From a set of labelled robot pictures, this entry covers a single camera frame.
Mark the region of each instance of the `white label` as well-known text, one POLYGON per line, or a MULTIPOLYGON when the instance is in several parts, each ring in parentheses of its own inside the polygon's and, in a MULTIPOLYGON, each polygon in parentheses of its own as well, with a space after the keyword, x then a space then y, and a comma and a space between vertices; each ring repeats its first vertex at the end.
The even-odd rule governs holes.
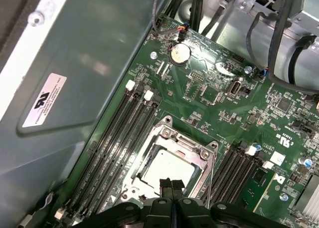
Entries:
POLYGON ((31 108, 22 127, 42 125, 58 97, 66 77, 51 73, 31 108))
POLYGON ((285 155, 274 151, 273 155, 270 158, 270 161, 275 163, 278 166, 281 166, 281 164, 284 162, 285 157, 286 157, 285 155))

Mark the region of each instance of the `black cable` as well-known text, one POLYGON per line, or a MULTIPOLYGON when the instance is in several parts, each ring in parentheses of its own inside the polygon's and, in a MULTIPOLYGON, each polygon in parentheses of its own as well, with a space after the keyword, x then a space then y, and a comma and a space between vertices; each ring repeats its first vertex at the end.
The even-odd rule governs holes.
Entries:
MULTIPOLYGON (((232 2, 233 0, 225 0, 227 3, 232 2)), ((209 24, 206 26, 206 28, 203 30, 203 32, 201 33, 202 35, 206 36, 209 31, 214 27, 214 25, 217 23, 217 21, 219 20, 219 18, 222 16, 223 12, 224 12, 225 8, 220 6, 218 8, 218 10, 216 11, 216 13, 214 14, 213 18, 211 19, 211 21, 209 22, 209 24)))
POLYGON ((301 47, 297 47, 295 52, 293 53, 293 56, 290 59, 289 62, 289 68, 288 68, 288 81, 290 84, 295 85, 295 67, 298 60, 298 57, 300 56, 303 49, 301 47))
POLYGON ((183 2, 183 0, 175 0, 174 4, 172 6, 171 12, 170 12, 170 17, 171 18, 175 18, 177 11, 181 5, 181 3, 183 2))
POLYGON ((247 32, 247 35, 246 35, 246 47, 247 47, 247 51, 252 59, 252 63, 255 64, 255 66, 259 70, 263 71, 264 67, 258 62, 257 58, 255 57, 255 54, 254 54, 254 51, 252 48, 252 44, 251 44, 251 35, 253 33, 254 28, 257 26, 260 17, 267 19, 267 20, 272 20, 272 21, 274 21, 276 19, 274 17, 265 15, 263 12, 257 13, 255 16, 255 19, 254 19, 253 23, 251 24, 251 26, 247 32))
POLYGON ((199 25, 201 21, 201 14, 203 11, 203 0, 193 0, 190 12, 190 28, 194 31, 199 30, 199 25))
POLYGON ((278 77, 275 76, 275 65, 277 60, 277 55, 280 47, 280 43, 284 34, 285 24, 289 17, 290 10, 292 8, 292 5, 294 3, 294 0, 283 0, 279 12, 278 17, 274 29, 274 34, 271 39, 270 47, 269 47, 269 54, 268 54, 268 77, 269 79, 284 88, 301 92, 308 95, 314 95, 318 94, 319 91, 314 89, 307 89, 299 86, 295 86, 293 84, 290 84, 288 82, 285 82, 278 77))
POLYGON ((297 60, 303 50, 308 49, 314 42, 315 42, 316 36, 309 35, 302 37, 297 43, 296 43, 296 50, 294 51, 288 67, 288 80, 290 84, 295 85, 295 68, 297 60))

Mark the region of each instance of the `integrated circuit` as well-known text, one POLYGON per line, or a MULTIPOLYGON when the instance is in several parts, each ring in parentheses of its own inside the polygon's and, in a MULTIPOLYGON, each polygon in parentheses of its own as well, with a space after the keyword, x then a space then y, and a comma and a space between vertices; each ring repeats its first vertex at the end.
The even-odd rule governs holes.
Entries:
POLYGON ((291 103, 286 99, 281 99, 277 104, 277 108, 282 110, 283 112, 288 112, 291 103))

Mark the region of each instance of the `black ram slot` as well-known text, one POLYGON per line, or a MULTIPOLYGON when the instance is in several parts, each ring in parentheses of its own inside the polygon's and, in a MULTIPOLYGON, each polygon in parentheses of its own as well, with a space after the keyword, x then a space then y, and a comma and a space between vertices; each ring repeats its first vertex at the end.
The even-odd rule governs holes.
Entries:
POLYGON ((114 128, 114 126, 116 125, 120 115, 122 114, 123 110, 125 109, 129 99, 130 99, 131 93, 128 92, 125 94, 125 96, 123 97, 119 108, 117 109, 116 113, 114 114, 113 119, 110 122, 110 125, 108 126, 108 128, 105 130, 104 134, 102 135, 102 138, 100 139, 99 143, 94 147, 94 151, 92 152, 90 159, 87 163, 87 165, 85 166, 84 171, 81 174, 80 179, 78 180, 77 184, 76 184, 76 190, 73 192, 73 196, 71 197, 72 202, 76 202, 75 197, 77 195, 79 195, 79 192, 81 190, 81 188, 84 186, 84 181, 87 179, 87 176, 93 171, 94 169, 94 164, 96 159, 98 158, 99 153, 101 152, 102 149, 102 145, 105 140, 107 139, 107 137, 110 135, 110 132, 112 131, 112 129, 114 128))
POLYGON ((241 191, 243 190, 246 182, 251 177, 253 171, 256 170, 256 168, 257 168, 257 164, 251 163, 247 173, 242 174, 242 179, 240 180, 241 182, 240 182, 240 184, 238 184, 238 187, 231 198, 231 203, 236 202, 236 200, 237 200, 238 196, 240 195, 241 191))
MULTIPOLYGON (((212 178, 210 204, 220 201, 231 204, 236 202, 258 165, 254 157, 245 155, 244 151, 236 146, 231 146, 212 178)), ((204 203, 207 202, 207 194, 208 191, 202 196, 204 203)))
MULTIPOLYGON (((236 156, 237 156, 237 153, 231 147, 228 150, 225 157, 223 158, 223 160, 221 161, 220 165, 218 166, 218 169, 214 173, 214 176, 212 179, 212 184, 211 184, 211 192, 210 192, 211 195, 214 193, 214 191, 216 189, 216 184, 219 182, 220 177, 223 176, 227 172, 227 169, 229 168, 229 164, 232 164, 232 162, 236 156)), ((205 193, 201 199, 204 203, 207 202, 208 190, 205 191, 205 193)))
POLYGON ((230 166, 231 168, 226 173, 226 176, 223 178, 223 180, 220 181, 219 186, 217 187, 216 194, 211 196, 212 204, 221 201, 228 202, 227 200, 223 200, 223 198, 227 194, 227 191, 229 190, 230 186, 233 184, 232 182, 234 181, 236 174, 240 172, 242 165, 242 157, 238 155, 234 163, 230 166))
POLYGON ((136 145, 138 144, 139 140, 142 138, 144 132, 146 131, 148 125, 150 124, 157 107, 158 107, 158 104, 154 103, 152 105, 151 111, 149 112, 147 118, 144 120, 144 123, 142 124, 142 126, 140 128, 139 134, 134 138, 133 143, 130 145, 130 148, 129 148, 128 152, 126 153, 122 164, 118 167, 117 171, 115 172, 115 174, 112 177, 112 180, 110 181, 110 183, 107 184, 107 187, 105 188, 100 199, 98 200, 98 204, 94 208, 94 213, 97 213, 103 207, 104 203, 106 202, 106 199, 110 195, 110 192, 111 192, 115 182, 120 177, 126 163, 129 161, 131 155, 133 154, 133 151, 135 150, 136 145))
POLYGON ((112 160, 106 164, 106 168, 102 174, 101 179, 97 180, 97 184, 95 186, 94 192, 92 192, 85 202, 86 207, 90 208, 92 206, 92 203, 95 203, 96 199, 99 196, 99 193, 101 192, 101 189, 103 188, 104 184, 106 183, 106 180, 109 178, 111 171, 114 169, 116 162, 119 160, 122 152, 124 151, 129 139, 131 138, 134 130, 136 129, 136 126, 139 123, 139 120, 144 114, 144 111, 146 109, 145 104, 140 104, 136 112, 132 115, 133 120, 128 124, 129 128, 128 131, 124 131, 126 133, 125 137, 121 140, 119 145, 117 146, 116 152, 114 153, 112 160))
POLYGON ((117 129, 115 129, 113 136, 111 136, 111 139, 109 140, 109 142, 107 143, 107 146, 104 150, 104 154, 103 157, 100 159, 98 166, 94 169, 94 173, 90 176, 89 181, 87 182, 88 186, 87 188, 82 192, 82 195, 80 195, 80 198, 78 199, 78 212, 80 212, 82 209, 82 204, 87 200, 87 197, 89 196, 89 194, 92 192, 92 190, 94 189, 95 183, 99 178, 99 175, 101 173, 101 169, 104 166, 105 161, 107 160, 107 158, 109 157, 114 144, 117 142, 123 128, 126 125, 126 122, 128 121, 128 119, 130 118, 132 112, 135 110, 136 105, 138 104, 140 99, 140 95, 139 94, 134 94, 134 100, 131 102, 131 106, 129 107, 129 109, 125 112, 125 115, 123 117, 123 119, 120 121, 119 126, 117 127, 117 129))
POLYGON ((225 192, 225 196, 223 197, 223 200, 225 200, 225 202, 228 202, 228 203, 231 202, 233 194, 238 189, 238 183, 240 183, 242 180, 242 175, 249 170, 250 166, 251 166, 251 162, 249 161, 249 159, 246 158, 243 161, 242 166, 239 168, 238 172, 234 176, 235 179, 232 180, 231 185, 229 186, 228 190, 225 192))

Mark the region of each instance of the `gray metal panel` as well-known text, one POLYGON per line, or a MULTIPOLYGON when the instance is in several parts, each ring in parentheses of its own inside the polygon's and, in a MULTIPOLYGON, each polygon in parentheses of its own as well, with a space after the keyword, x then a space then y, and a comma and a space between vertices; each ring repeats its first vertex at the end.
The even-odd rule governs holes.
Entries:
POLYGON ((319 36, 318 0, 295 0, 292 20, 307 31, 319 36))
POLYGON ((0 227, 72 169, 143 40, 153 0, 68 0, 0 122, 0 227), (21 128, 50 73, 67 77, 42 126, 21 128))

